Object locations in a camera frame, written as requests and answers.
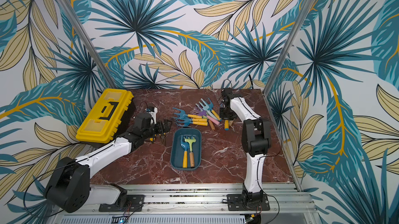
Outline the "blue claw rake yellow handle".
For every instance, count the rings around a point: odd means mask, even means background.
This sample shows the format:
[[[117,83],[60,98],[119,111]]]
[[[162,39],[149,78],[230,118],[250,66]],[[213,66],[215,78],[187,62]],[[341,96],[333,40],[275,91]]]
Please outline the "blue claw rake yellow handle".
[[[187,114],[184,110],[174,108],[174,110],[177,110],[177,113],[174,113],[175,119],[180,119],[180,120],[185,120],[185,119],[194,119],[195,121],[202,121],[203,117],[199,115],[192,115],[192,114]]]

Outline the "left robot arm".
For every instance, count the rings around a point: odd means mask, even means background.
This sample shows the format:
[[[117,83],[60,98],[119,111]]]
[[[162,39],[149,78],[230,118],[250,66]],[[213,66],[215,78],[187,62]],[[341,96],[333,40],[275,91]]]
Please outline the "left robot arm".
[[[126,189],[115,184],[92,185],[91,178],[115,160],[137,150],[145,140],[168,133],[171,126],[170,119],[155,122],[151,114],[139,113],[134,125],[107,145],[76,159],[61,159],[45,188],[45,199],[68,213],[95,204],[118,209],[129,207]]]

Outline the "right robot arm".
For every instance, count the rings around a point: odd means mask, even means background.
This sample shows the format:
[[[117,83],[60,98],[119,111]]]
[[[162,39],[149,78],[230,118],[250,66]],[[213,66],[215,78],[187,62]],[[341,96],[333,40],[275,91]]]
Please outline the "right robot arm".
[[[231,88],[222,90],[221,118],[227,121],[238,118],[242,126],[242,148],[246,153],[246,177],[238,200],[231,203],[250,209],[266,204],[267,197],[262,184],[263,165],[271,148],[271,122],[255,113],[245,98]]]

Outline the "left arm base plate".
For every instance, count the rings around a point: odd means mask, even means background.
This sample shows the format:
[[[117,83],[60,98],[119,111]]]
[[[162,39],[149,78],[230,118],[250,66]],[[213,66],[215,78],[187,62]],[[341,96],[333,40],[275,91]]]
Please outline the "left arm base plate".
[[[145,195],[125,195],[114,204],[101,204],[99,212],[141,212]]]

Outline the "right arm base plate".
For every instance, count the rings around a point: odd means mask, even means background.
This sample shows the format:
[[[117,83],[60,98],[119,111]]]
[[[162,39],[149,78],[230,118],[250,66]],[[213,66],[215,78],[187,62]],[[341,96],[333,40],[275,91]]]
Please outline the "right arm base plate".
[[[222,203],[228,205],[229,211],[269,211],[270,204],[265,194],[245,196],[244,194],[229,194]]]

